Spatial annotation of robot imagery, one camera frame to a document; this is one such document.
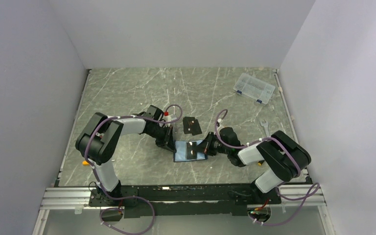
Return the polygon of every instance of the black mounting plate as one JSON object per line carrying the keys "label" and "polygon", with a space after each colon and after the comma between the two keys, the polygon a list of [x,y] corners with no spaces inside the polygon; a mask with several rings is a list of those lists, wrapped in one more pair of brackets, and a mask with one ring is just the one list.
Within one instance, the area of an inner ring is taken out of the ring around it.
{"label": "black mounting plate", "polygon": [[[122,187],[122,197],[137,196],[138,189],[135,187]],[[120,201],[114,201],[106,197],[103,193],[98,193],[96,189],[92,190],[89,200],[90,207],[111,207],[118,206]],[[134,207],[138,204],[136,198],[124,199],[122,205],[125,207]]]}

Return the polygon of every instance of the white wall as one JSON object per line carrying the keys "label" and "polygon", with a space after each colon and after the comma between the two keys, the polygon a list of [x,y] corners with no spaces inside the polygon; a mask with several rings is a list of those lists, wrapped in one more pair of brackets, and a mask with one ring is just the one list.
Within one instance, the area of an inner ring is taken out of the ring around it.
{"label": "white wall", "polygon": [[87,68],[279,68],[314,0],[50,0]]}
{"label": "white wall", "polygon": [[32,233],[85,74],[46,0],[0,0],[0,235]]}
{"label": "white wall", "polygon": [[281,82],[337,234],[376,234],[376,0],[317,0]]}

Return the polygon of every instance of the plastic box lid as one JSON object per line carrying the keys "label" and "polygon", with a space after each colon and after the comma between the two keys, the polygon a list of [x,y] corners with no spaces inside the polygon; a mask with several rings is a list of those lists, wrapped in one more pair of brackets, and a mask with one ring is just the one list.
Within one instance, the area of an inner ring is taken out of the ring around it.
{"label": "plastic box lid", "polygon": [[275,86],[242,73],[234,85],[234,90],[238,94],[246,95],[260,104],[267,104],[273,95]]}

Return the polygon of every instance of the marble floor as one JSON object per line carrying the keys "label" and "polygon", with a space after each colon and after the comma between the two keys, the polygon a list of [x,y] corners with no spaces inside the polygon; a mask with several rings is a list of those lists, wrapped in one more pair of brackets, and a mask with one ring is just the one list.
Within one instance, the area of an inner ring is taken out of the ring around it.
{"label": "marble floor", "polygon": [[[233,86],[245,72],[273,84],[275,92],[265,106],[237,95]],[[269,121],[270,133],[282,130],[292,137],[285,107],[270,68],[120,68],[91,70],[78,119],[62,169],[60,186],[86,186],[94,181],[89,166],[83,166],[75,141],[95,112],[120,116],[146,111],[149,105],[164,109],[179,104],[183,116],[196,117],[203,134],[184,135],[182,119],[175,125],[175,140],[201,140],[213,131],[216,114],[229,112],[225,126],[233,127],[242,143],[264,137],[260,120]],[[208,160],[174,163],[173,154],[155,145],[148,135],[120,138],[114,168],[123,185],[250,183],[267,166],[233,166],[224,155]],[[304,182],[304,177],[294,181]]]}

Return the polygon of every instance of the silver wrench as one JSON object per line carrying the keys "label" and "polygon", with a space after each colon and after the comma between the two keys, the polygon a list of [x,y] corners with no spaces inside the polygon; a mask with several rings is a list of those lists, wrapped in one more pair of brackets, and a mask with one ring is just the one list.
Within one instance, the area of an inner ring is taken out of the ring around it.
{"label": "silver wrench", "polygon": [[260,125],[262,127],[264,127],[264,132],[266,133],[266,137],[269,137],[270,136],[270,132],[269,132],[269,122],[266,121],[266,120],[261,120],[260,121]]}

